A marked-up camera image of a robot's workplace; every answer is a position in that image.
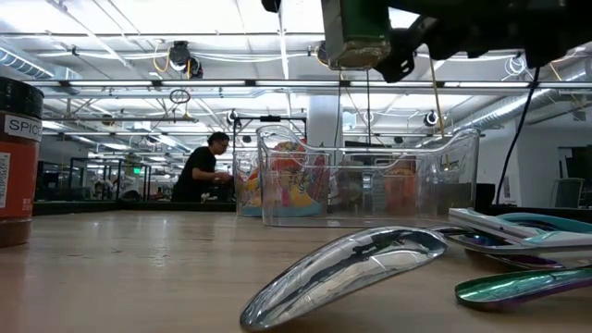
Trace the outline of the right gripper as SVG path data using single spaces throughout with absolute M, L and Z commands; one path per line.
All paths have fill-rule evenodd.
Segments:
M 459 52 L 469 58 L 493 50 L 524 47 L 520 27 L 533 0 L 414 0 L 417 14 L 435 22 L 424 43 L 433 59 L 448 59 Z M 392 29 L 390 51 L 374 69 L 387 83 L 403 80 L 415 68 L 418 47 L 407 29 Z

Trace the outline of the green label oregano jar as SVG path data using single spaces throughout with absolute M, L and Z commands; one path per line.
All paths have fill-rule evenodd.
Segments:
M 321 0 L 328 66 L 367 70 L 390 52 L 388 0 Z

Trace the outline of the clear plastic bin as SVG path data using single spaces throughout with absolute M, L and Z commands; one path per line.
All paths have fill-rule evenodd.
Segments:
M 267 225 L 284 219 L 322 216 L 327 210 L 327 154 L 280 144 L 270 151 L 238 152 L 233 171 L 239 216 Z
M 436 148 L 314 147 L 284 126 L 256 131 L 263 222 L 371 228 L 445 222 L 475 205 L 480 133 Z
M 414 154 L 372 150 L 347 152 L 331 171 L 328 212 L 347 217 L 400 217 L 390 215 L 385 205 L 385 172 L 399 160 L 415 160 L 417 176 L 422 165 Z

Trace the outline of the silver handled iridescent spoon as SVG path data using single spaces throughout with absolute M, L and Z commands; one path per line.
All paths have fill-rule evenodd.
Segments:
M 487 254 L 527 254 L 592 252 L 592 234 L 524 227 L 496 216 L 466 208 L 450 208 L 449 221 L 508 241 L 509 245 L 486 246 L 454 239 L 473 251 Z

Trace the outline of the iridescent green spoon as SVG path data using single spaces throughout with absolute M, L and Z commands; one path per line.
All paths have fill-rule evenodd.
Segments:
M 502 312 L 517 304 L 592 286 L 592 267 L 528 270 L 480 277 L 454 288 L 458 304 L 482 312 Z

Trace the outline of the orange spice jar black lid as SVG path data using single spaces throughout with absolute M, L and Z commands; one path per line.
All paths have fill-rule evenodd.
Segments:
M 39 89 L 0 76 L 0 248 L 31 235 L 42 112 Z

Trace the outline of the grey office chair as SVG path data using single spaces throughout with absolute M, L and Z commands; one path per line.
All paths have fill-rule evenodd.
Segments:
M 554 181 L 550 206 L 553 208 L 578 208 L 585 180 L 580 178 Z

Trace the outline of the person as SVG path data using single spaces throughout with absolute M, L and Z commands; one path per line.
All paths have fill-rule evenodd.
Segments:
M 228 143 L 229 136 L 217 131 L 208 137 L 206 146 L 191 153 L 173 187 L 172 202 L 199 203 L 214 185 L 232 181 L 228 172 L 216 171 L 216 156 L 228 149 Z

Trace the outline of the silver ventilation duct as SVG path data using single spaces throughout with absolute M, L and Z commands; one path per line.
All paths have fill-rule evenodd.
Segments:
M 36 80 L 51 80 L 55 76 L 53 72 L 32 63 L 3 46 L 0 46 L 0 65 L 12 68 Z
M 592 88 L 592 68 L 586 69 L 570 69 L 563 72 L 563 84 L 570 85 L 572 82 L 590 83 Z M 566 94 L 561 95 L 560 90 L 566 90 L 563 86 L 561 89 L 550 89 L 547 83 L 542 83 L 542 89 L 536 89 L 531 98 L 529 111 L 550 105 L 552 102 L 563 102 Z M 500 125 L 508 120 L 519 117 L 524 112 L 529 93 L 522 95 L 513 95 L 498 100 L 497 102 L 487 105 L 478 110 L 471 117 L 463 119 L 456 123 L 452 128 L 448 128 L 449 132 L 457 132 L 465 129 L 487 129 Z

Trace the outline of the black aluminium table frame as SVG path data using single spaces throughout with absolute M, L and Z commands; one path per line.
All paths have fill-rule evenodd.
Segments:
M 175 211 L 175 212 L 221 212 L 235 213 L 234 203 L 172 203 L 172 202 L 36 202 L 33 216 L 54 216 L 110 211 Z

